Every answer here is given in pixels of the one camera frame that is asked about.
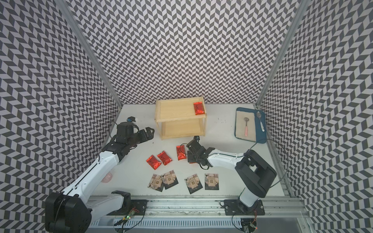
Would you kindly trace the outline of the light wooden two-tier shelf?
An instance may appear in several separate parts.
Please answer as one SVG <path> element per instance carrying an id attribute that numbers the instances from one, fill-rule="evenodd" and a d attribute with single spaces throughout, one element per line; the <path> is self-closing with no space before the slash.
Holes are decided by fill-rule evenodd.
<path id="1" fill-rule="evenodd" d="M 206 135 L 207 112 L 197 115 L 195 103 L 206 110 L 203 97 L 156 101 L 154 121 L 162 140 Z"/>

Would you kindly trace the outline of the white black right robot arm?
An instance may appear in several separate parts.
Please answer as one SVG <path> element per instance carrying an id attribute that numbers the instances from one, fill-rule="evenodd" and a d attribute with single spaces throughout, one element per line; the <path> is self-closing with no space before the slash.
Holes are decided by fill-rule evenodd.
<path id="1" fill-rule="evenodd" d="M 201 167 L 218 167 L 237 172 L 246 185 L 238 197 L 238 207 L 243 212 L 253 209 L 259 199 L 266 197 L 277 177 L 276 170 L 253 149 L 245 153 L 229 153 L 212 147 L 206 149 L 200 145 L 197 136 L 186 146 L 188 153 Z"/>

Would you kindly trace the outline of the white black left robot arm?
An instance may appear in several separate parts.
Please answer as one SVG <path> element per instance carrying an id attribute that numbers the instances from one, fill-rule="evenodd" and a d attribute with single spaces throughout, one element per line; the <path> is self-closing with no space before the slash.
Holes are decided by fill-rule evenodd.
<path id="1" fill-rule="evenodd" d="M 89 198 L 124 157 L 138 144 L 152 140 L 154 129 L 140 130 L 133 121 L 117 125 L 117 133 L 102 148 L 96 160 L 72 184 L 61 192 L 52 192 L 45 200 L 45 229 L 49 233 L 84 233 L 92 221 L 116 212 L 133 212 L 131 194 L 113 191 L 109 196 L 90 202 Z"/>

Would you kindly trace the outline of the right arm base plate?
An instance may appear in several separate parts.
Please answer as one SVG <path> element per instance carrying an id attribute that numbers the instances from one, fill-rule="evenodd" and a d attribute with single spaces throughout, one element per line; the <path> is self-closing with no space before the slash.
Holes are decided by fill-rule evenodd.
<path id="1" fill-rule="evenodd" d="M 246 206 L 240 200 L 224 200 L 222 207 L 226 216 L 264 216 L 265 210 L 262 200 L 256 200 L 253 206 Z"/>

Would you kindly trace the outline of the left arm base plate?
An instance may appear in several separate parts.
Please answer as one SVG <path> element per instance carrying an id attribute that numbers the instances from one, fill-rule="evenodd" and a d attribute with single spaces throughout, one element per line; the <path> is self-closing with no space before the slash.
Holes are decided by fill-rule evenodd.
<path id="1" fill-rule="evenodd" d="M 124 208 L 118 210 L 117 216 L 144 216 L 147 209 L 147 200 L 133 200 Z"/>

